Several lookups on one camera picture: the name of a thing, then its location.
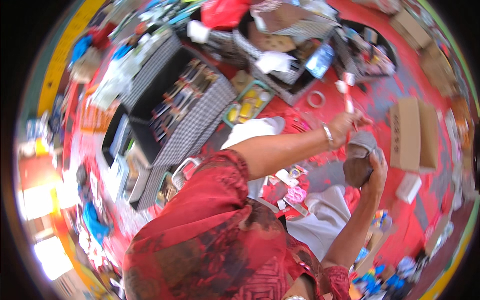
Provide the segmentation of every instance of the hand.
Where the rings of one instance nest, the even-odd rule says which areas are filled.
[[[385,159],[385,154],[383,150],[381,151],[381,158],[378,158],[375,152],[370,153],[369,159],[370,164],[373,168],[373,172],[370,175],[368,181],[361,187],[362,198],[365,196],[366,199],[374,199],[376,201],[380,201],[380,197],[384,192],[388,166]]]
[[[353,122],[356,122],[358,127],[373,123],[372,120],[364,117],[359,109],[355,109],[353,114],[341,112],[328,123],[328,129],[332,134],[333,147],[335,149],[345,144],[347,133],[353,129]]]

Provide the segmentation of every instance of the tape roll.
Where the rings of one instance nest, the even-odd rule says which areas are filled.
[[[313,104],[312,103],[312,95],[313,94],[317,94],[318,96],[320,96],[320,98],[322,99],[320,104]],[[326,102],[325,95],[320,93],[319,91],[311,91],[310,94],[308,94],[308,96],[307,96],[307,103],[310,104],[310,106],[313,107],[313,108],[320,108],[320,107],[325,105],[325,102]]]

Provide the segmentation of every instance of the white pants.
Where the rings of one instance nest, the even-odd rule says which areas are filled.
[[[278,124],[278,120],[273,122],[271,119],[253,119],[235,125],[221,149],[254,136],[279,134],[284,125],[281,122]],[[249,198],[257,198],[263,182],[263,178],[248,182]],[[298,221],[287,221],[288,233],[307,244],[319,261],[323,259],[334,239],[350,219],[350,211],[343,195],[345,188],[342,186],[332,186],[320,193],[310,193],[305,203],[311,214]]]
[[[344,194],[345,188],[339,186],[310,193],[305,199],[310,215],[298,221],[287,221],[288,233],[307,244],[319,261],[351,217]]]

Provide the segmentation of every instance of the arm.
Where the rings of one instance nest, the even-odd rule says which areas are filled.
[[[365,243],[368,228],[384,191],[388,169],[383,152],[381,159],[374,153],[370,154],[370,163],[373,172],[369,181],[361,188],[360,203],[328,249],[322,260],[324,268],[339,265],[350,269]]]
[[[363,117],[357,109],[355,113],[342,112],[328,124],[333,138],[333,148],[345,143],[352,122],[360,126],[372,121]],[[277,172],[298,161],[329,150],[329,141],[325,129],[297,133],[257,136],[235,144],[232,149],[243,156],[248,165],[249,179],[257,179]]]

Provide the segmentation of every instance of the red patterned blouse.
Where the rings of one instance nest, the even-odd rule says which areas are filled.
[[[281,299],[302,274],[318,299],[348,296],[348,271],[323,269],[267,207],[247,197],[248,169],[232,150],[206,159],[125,253],[128,300]]]

